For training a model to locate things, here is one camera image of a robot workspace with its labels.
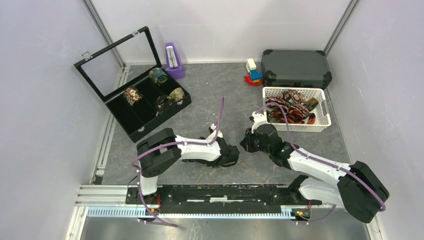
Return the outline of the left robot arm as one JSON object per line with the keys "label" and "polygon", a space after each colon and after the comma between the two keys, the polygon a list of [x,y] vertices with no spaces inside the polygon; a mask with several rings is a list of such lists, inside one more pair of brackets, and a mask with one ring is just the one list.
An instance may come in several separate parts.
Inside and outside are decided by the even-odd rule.
{"label": "left robot arm", "polygon": [[240,152],[229,145],[215,124],[210,135],[198,139],[182,137],[172,128],[164,128],[136,145],[133,166],[140,171],[138,197],[145,204],[157,198],[158,177],[177,161],[200,163],[212,168],[226,168],[238,162]]}

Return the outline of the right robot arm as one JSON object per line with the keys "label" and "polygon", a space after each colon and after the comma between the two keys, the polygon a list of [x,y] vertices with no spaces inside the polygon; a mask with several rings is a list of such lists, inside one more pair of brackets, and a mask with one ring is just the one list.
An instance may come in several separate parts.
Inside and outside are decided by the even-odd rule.
{"label": "right robot arm", "polygon": [[265,153],[278,167],[305,174],[288,191],[295,204],[306,200],[331,203],[344,207],[352,217],[367,224],[387,209],[389,191],[362,161],[348,164],[312,154],[283,141],[271,124],[247,128],[240,145],[248,153]]}

